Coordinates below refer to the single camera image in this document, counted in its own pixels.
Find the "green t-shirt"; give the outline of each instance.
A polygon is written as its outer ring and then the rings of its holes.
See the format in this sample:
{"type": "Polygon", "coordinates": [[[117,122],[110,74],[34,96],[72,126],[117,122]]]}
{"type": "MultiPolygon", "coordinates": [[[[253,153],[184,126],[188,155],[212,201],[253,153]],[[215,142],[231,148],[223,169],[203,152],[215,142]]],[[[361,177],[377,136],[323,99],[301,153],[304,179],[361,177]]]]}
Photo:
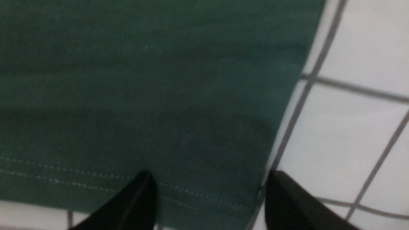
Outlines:
{"type": "Polygon", "coordinates": [[[0,199],[243,230],[323,0],[2,0],[0,199]]]}

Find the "white tile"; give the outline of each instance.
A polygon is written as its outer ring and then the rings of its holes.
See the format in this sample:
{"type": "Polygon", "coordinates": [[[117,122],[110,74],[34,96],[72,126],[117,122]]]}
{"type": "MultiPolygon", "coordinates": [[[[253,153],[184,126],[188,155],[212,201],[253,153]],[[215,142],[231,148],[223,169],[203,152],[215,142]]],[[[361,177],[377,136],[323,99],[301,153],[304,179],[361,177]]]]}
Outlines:
{"type": "Polygon", "coordinates": [[[361,204],[384,212],[409,215],[409,126],[376,174],[361,204]]]}
{"type": "Polygon", "coordinates": [[[356,210],[350,222],[362,230],[404,230],[409,229],[409,221],[383,217],[356,210]]]}
{"type": "Polygon", "coordinates": [[[163,227],[163,228],[159,229],[159,226],[156,224],[156,225],[153,227],[153,230],[174,230],[174,229],[172,229],[172,228],[167,228],[167,227],[163,227]]]}
{"type": "Polygon", "coordinates": [[[321,52],[322,45],[327,37],[328,31],[331,27],[331,22],[337,10],[339,0],[327,0],[325,2],[324,10],[321,14],[321,19],[315,33],[314,42],[312,43],[310,54],[304,65],[303,73],[309,74],[314,68],[315,62],[321,52]]]}
{"type": "Polygon", "coordinates": [[[261,206],[260,212],[258,213],[256,222],[254,223],[253,230],[267,230],[267,226],[265,224],[265,204],[261,206]]]}
{"type": "Polygon", "coordinates": [[[409,95],[409,1],[348,1],[320,75],[409,95]]]}
{"type": "Polygon", "coordinates": [[[279,130],[277,131],[276,139],[274,140],[274,144],[273,144],[270,156],[265,165],[265,174],[262,180],[262,184],[264,184],[267,180],[268,172],[270,171],[271,166],[273,165],[273,161],[280,147],[281,140],[283,139],[288,123],[290,122],[295,106],[297,105],[297,102],[300,99],[300,96],[303,92],[305,85],[306,85],[306,81],[304,80],[298,81],[298,83],[295,85],[290,101],[288,102],[287,108],[285,109],[285,112],[284,112],[284,116],[281,120],[279,130]]]}
{"type": "Polygon", "coordinates": [[[67,211],[0,201],[0,226],[42,230],[67,229],[67,211]]]}
{"type": "Polygon", "coordinates": [[[89,217],[89,214],[82,213],[82,212],[74,212],[72,213],[72,223],[74,225],[79,224],[81,221],[85,220],[87,217],[89,217]]]}
{"type": "Polygon", "coordinates": [[[327,208],[329,208],[333,213],[337,214],[339,217],[344,219],[349,212],[348,207],[338,206],[338,205],[330,205],[324,204],[327,208]]]}
{"type": "Polygon", "coordinates": [[[314,85],[278,170],[313,196],[353,202],[408,109],[314,85]]]}

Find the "gray grout line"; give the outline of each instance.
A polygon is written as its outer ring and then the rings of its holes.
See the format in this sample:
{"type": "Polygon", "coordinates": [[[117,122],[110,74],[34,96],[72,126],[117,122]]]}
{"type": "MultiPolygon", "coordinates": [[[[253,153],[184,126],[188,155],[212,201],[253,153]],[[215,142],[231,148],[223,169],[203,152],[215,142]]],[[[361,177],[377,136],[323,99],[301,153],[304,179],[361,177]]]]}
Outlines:
{"type": "Polygon", "coordinates": [[[74,226],[74,214],[72,211],[67,211],[67,225],[68,228],[72,228],[74,226]]]}
{"type": "Polygon", "coordinates": [[[368,190],[369,185],[372,183],[373,179],[375,178],[376,174],[378,173],[379,169],[381,168],[381,166],[382,166],[383,162],[385,161],[386,157],[390,153],[393,145],[398,140],[400,134],[402,133],[402,131],[405,128],[408,121],[409,121],[409,111],[403,117],[402,121],[400,122],[399,126],[397,127],[397,129],[393,133],[391,139],[389,140],[387,146],[385,147],[385,150],[383,151],[381,157],[378,159],[378,161],[376,162],[374,168],[372,169],[371,174],[369,174],[368,178],[366,179],[364,185],[362,186],[357,198],[355,199],[351,209],[349,210],[349,212],[348,212],[348,214],[347,214],[347,216],[345,218],[346,220],[349,220],[351,218],[351,216],[354,213],[355,209],[358,207],[359,203],[362,200],[362,197],[364,196],[365,192],[368,190]]]}
{"type": "Polygon", "coordinates": [[[326,198],[321,198],[321,197],[316,197],[316,199],[319,200],[321,203],[326,203],[330,205],[337,205],[337,206],[343,206],[343,207],[352,206],[352,203],[343,202],[343,201],[336,201],[336,200],[331,200],[331,199],[326,199],[326,198]]]}
{"type": "Polygon", "coordinates": [[[18,227],[10,227],[10,226],[4,226],[0,225],[1,230],[40,230],[38,228],[18,228],[18,227]]]}
{"type": "MultiPolygon", "coordinates": [[[[342,206],[342,207],[351,207],[353,203],[349,202],[343,202],[343,201],[336,201],[332,199],[327,199],[327,198],[321,198],[321,197],[316,197],[317,200],[319,200],[321,203],[326,203],[330,205],[336,205],[336,206],[342,206]]],[[[403,219],[403,220],[409,220],[409,215],[401,215],[401,214],[394,214],[390,212],[384,212],[381,210],[377,210],[371,207],[367,207],[364,205],[358,204],[357,209],[362,210],[364,212],[369,212],[372,214],[376,214],[378,216],[384,216],[384,217],[389,217],[389,218],[395,218],[395,219],[403,219]]]]}
{"type": "Polygon", "coordinates": [[[347,0],[340,0],[337,6],[337,10],[335,12],[334,18],[331,22],[331,27],[328,31],[327,37],[325,38],[324,44],[322,46],[321,52],[317,58],[317,61],[314,65],[314,68],[310,74],[309,80],[304,87],[304,90],[301,94],[300,100],[298,101],[297,105],[295,106],[294,112],[291,116],[290,122],[288,123],[287,129],[284,133],[283,139],[281,140],[279,149],[277,150],[276,157],[273,161],[273,165],[271,170],[276,170],[281,158],[283,157],[285,147],[287,146],[288,141],[290,140],[291,133],[295,127],[295,123],[298,120],[298,117],[301,114],[301,110],[307,100],[307,96],[311,91],[312,85],[314,84],[315,78],[318,76],[318,73],[327,57],[328,51],[334,41],[335,34],[337,33],[338,26],[341,22],[342,13],[344,12],[345,5],[347,0]]]}
{"type": "Polygon", "coordinates": [[[247,226],[247,230],[253,230],[254,225],[256,224],[258,214],[259,214],[259,212],[261,210],[261,207],[263,206],[263,202],[265,200],[266,188],[267,188],[266,185],[264,185],[260,190],[261,193],[260,193],[260,196],[259,196],[258,201],[257,201],[257,206],[254,209],[254,214],[253,214],[253,217],[250,219],[249,225],[247,226]]]}
{"type": "Polygon", "coordinates": [[[409,216],[407,215],[399,215],[399,214],[394,214],[390,212],[384,212],[384,211],[376,210],[376,209],[373,209],[367,206],[363,206],[363,205],[358,205],[357,208],[365,212],[376,214],[378,216],[384,216],[384,217],[389,217],[389,218],[394,218],[394,219],[409,220],[409,216]]]}
{"type": "MultiPolygon", "coordinates": [[[[308,80],[309,76],[302,75],[301,79],[308,80]]],[[[396,101],[396,102],[402,102],[402,103],[409,104],[409,97],[400,96],[400,95],[396,95],[396,94],[388,93],[388,92],[382,92],[380,90],[371,89],[371,88],[368,88],[368,87],[365,87],[365,86],[357,86],[357,85],[354,85],[354,84],[351,84],[351,83],[342,82],[342,81],[338,81],[338,80],[333,80],[333,79],[329,79],[329,78],[326,78],[326,77],[318,76],[315,79],[315,83],[325,85],[325,86],[331,86],[331,87],[335,87],[335,88],[339,88],[339,89],[342,89],[342,90],[347,90],[347,91],[351,91],[351,92],[355,92],[355,93],[359,93],[359,94],[364,94],[364,95],[370,96],[370,97],[377,97],[377,98],[381,98],[381,99],[386,99],[386,100],[391,100],[391,101],[396,101]]]]}

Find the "seam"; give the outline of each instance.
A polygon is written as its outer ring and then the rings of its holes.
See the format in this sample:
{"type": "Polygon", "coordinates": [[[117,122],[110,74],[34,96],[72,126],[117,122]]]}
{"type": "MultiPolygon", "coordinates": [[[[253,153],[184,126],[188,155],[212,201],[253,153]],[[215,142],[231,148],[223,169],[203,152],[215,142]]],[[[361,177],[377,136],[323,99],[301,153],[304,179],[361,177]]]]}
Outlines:
{"type": "Polygon", "coordinates": [[[210,213],[210,214],[217,215],[217,216],[222,216],[222,217],[231,219],[231,220],[233,220],[233,221],[235,221],[235,222],[242,223],[242,221],[240,221],[240,220],[238,220],[238,219],[236,219],[236,218],[233,218],[233,217],[231,217],[231,216],[226,216],[226,215],[223,215],[223,214],[220,214],[220,213],[217,213],[217,212],[212,212],[212,211],[207,211],[207,210],[204,210],[204,209],[201,209],[201,208],[192,207],[192,206],[186,205],[186,204],[184,204],[184,203],[181,203],[181,202],[179,202],[179,201],[177,201],[177,200],[173,200],[173,199],[171,199],[171,198],[162,197],[162,196],[161,196],[160,198],[163,199],[163,200],[166,200],[166,201],[173,202],[173,203],[175,203],[175,204],[177,204],[177,205],[180,205],[180,206],[182,206],[182,207],[186,207],[186,208],[189,208],[189,209],[192,209],[192,210],[196,210],[196,211],[200,211],[200,212],[210,213]]]}
{"type": "Polygon", "coordinates": [[[376,175],[378,174],[380,168],[382,167],[383,163],[386,161],[387,157],[389,156],[393,146],[398,141],[400,135],[402,134],[403,130],[405,129],[406,125],[409,122],[409,110],[406,112],[405,116],[403,117],[402,121],[396,128],[395,132],[393,133],[392,137],[388,141],[385,149],[382,152],[382,155],[378,158],[376,164],[373,166],[371,173],[366,178],[364,184],[362,185],[361,190],[359,191],[357,197],[355,198],[354,203],[352,204],[351,208],[349,209],[348,214],[345,217],[345,220],[349,221],[358,208],[362,198],[364,197],[365,193],[368,191],[369,187],[371,186],[373,180],[375,179],[376,175]]]}
{"type": "Polygon", "coordinates": [[[337,206],[342,206],[342,207],[351,207],[352,203],[349,202],[344,202],[344,201],[336,201],[336,200],[331,200],[327,198],[322,198],[322,197],[315,197],[317,200],[319,200],[321,203],[326,203],[329,205],[337,205],[337,206]]]}
{"type": "MultiPolygon", "coordinates": [[[[14,172],[14,171],[6,171],[6,170],[2,170],[2,169],[0,169],[0,173],[7,174],[7,175],[13,175],[13,176],[21,176],[21,177],[24,177],[24,178],[35,178],[35,179],[39,179],[39,180],[45,180],[45,181],[50,182],[50,183],[69,185],[69,186],[76,186],[76,187],[83,188],[83,189],[95,189],[95,190],[101,190],[101,191],[105,191],[105,192],[119,192],[120,191],[118,189],[109,189],[109,188],[104,188],[104,187],[96,187],[96,186],[81,184],[81,183],[77,183],[77,182],[67,182],[67,181],[58,180],[58,179],[54,179],[54,178],[48,178],[48,177],[44,177],[44,176],[28,175],[28,174],[23,174],[23,173],[14,172]]],[[[189,208],[189,209],[192,209],[192,210],[222,216],[222,217],[229,218],[229,219],[231,219],[233,221],[241,223],[240,220],[238,220],[236,218],[233,218],[231,216],[226,216],[226,215],[223,215],[223,214],[220,214],[220,213],[217,213],[217,212],[212,212],[212,211],[207,211],[207,210],[200,209],[200,208],[197,208],[197,207],[192,207],[192,206],[186,205],[184,203],[181,203],[181,202],[179,202],[177,200],[168,198],[168,197],[160,197],[160,198],[163,199],[163,200],[167,200],[167,201],[171,201],[173,203],[176,203],[177,205],[180,205],[182,207],[186,207],[186,208],[189,208]]]]}
{"type": "MultiPolygon", "coordinates": [[[[98,173],[98,172],[91,172],[91,171],[73,169],[73,168],[68,168],[68,167],[60,167],[60,166],[56,166],[56,165],[41,164],[41,163],[37,163],[37,162],[33,162],[33,161],[21,160],[21,159],[4,157],[4,156],[0,156],[0,161],[8,161],[8,162],[14,162],[14,163],[18,163],[18,164],[25,164],[25,165],[31,165],[31,166],[36,166],[36,167],[42,167],[42,168],[50,169],[50,170],[57,170],[57,171],[63,171],[63,172],[68,172],[68,173],[75,173],[75,174],[83,174],[83,175],[87,175],[87,176],[108,178],[108,179],[114,179],[114,180],[129,180],[129,179],[134,178],[132,176],[122,176],[122,175],[116,175],[116,174],[104,174],[104,173],[98,173]]],[[[238,208],[247,209],[247,210],[251,209],[249,206],[246,206],[246,205],[241,205],[241,204],[233,203],[233,202],[226,201],[226,200],[223,200],[223,199],[220,199],[220,198],[204,195],[202,193],[193,192],[191,190],[182,188],[180,186],[170,185],[170,184],[166,184],[166,183],[158,183],[158,185],[162,186],[162,187],[168,187],[168,188],[171,188],[173,190],[182,191],[182,192],[188,193],[190,195],[202,197],[202,198],[205,198],[205,199],[210,200],[210,201],[215,201],[215,202],[218,202],[218,203],[222,203],[222,204],[225,204],[227,206],[233,206],[233,207],[238,207],[238,208]]]]}
{"type": "Polygon", "coordinates": [[[119,192],[119,190],[117,190],[117,189],[96,187],[96,186],[81,184],[81,183],[77,183],[77,182],[67,182],[67,181],[58,180],[58,179],[54,179],[54,178],[48,178],[48,177],[45,177],[45,176],[28,175],[28,174],[23,174],[23,173],[19,173],[19,172],[6,171],[6,170],[2,170],[2,169],[0,169],[0,173],[13,175],[13,176],[21,176],[21,177],[25,177],[25,178],[34,178],[34,179],[39,179],[39,180],[45,180],[45,181],[48,181],[50,183],[56,183],[56,184],[61,184],[61,185],[77,186],[77,187],[84,188],[84,189],[94,189],[94,190],[101,190],[101,191],[105,191],[105,192],[119,192]]]}
{"type": "Polygon", "coordinates": [[[381,210],[373,209],[364,205],[358,204],[357,209],[360,209],[365,212],[369,212],[378,216],[384,216],[384,217],[389,217],[389,218],[394,218],[394,219],[401,219],[401,220],[409,220],[408,215],[401,215],[401,214],[395,214],[395,213],[390,213],[390,212],[384,212],[381,210]]]}
{"type": "MultiPolygon", "coordinates": [[[[301,79],[308,80],[308,77],[309,77],[308,75],[303,74],[301,76],[301,79]]],[[[377,90],[366,86],[355,85],[345,81],[333,80],[324,76],[317,76],[315,83],[328,87],[334,87],[340,90],[349,91],[352,93],[357,93],[363,96],[401,102],[406,104],[409,103],[409,97],[401,96],[399,94],[394,94],[388,91],[377,90]]]]}
{"type": "Polygon", "coordinates": [[[208,196],[208,195],[203,195],[203,194],[201,194],[201,193],[193,192],[193,191],[190,191],[190,190],[188,190],[188,189],[181,188],[181,187],[179,187],[179,186],[174,186],[174,185],[165,184],[165,183],[158,183],[158,184],[159,184],[160,186],[162,186],[162,187],[169,187],[169,188],[171,188],[171,189],[179,190],[179,191],[182,191],[182,192],[186,192],[186,193],[191,194],[191,195],[194,195],[194,196],[203,197],[203,198],[208,199],[208,200],[210,200],[210,201],[217,201],[217,202],[220,202],[220,203],[224,203],[224,204],[226,204],[226,205],[228,205],[228,206],[235,206],[235,207],[240,207],[240,208],[243,208],[243,209],[250,209],[250,207],[245,206],[245,205],[240,205],[240,204],[233,203],[233,202],[230,202],[230,201],[225,201],[225,200],[220,199],[220,198],[210,197],[210,196],[208,196]]]}
{"type": "Polygon", "coordinates": [[[89,175],[89,176],[102,177],[102,178],[113,178],[113,179],[117,179],[117,180],[125,180],[125,179],[132,179],[133,178],[131,176],[121,176],[121,175],[115,175],[115,174],[104,174],[104,173],[90,172],[90,171],[84,171],[84,170],[79,170],[79,169],[60,167],[60,166],[55,166],[55,165],[40,164],[40,163],[28,161],[28,160],[19,160],[19,159],[15,159],[15,158],[4,157],[4,156],[0,156],[0,160],[16,162],[16,163],[26,164],[26,165],[32,165],[32,166],[42,167],[42,168],[46,168],[46,169],[52,169],[52,170],[58,170],[58,171],[67,171],[67,172],[72,172],[72,173],[85,174],[85,175],[89,175]]]}

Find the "green fabric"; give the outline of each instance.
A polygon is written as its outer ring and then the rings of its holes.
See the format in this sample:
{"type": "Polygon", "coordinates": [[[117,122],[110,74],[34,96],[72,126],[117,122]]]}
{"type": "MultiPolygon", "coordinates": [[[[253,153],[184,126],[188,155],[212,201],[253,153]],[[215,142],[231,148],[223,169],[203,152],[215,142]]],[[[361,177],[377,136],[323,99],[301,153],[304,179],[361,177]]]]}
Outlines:
{"type": "Polygon", "coordinates": [[[243,230],[323,0],[1,0],[0,199],[243,230]]]}

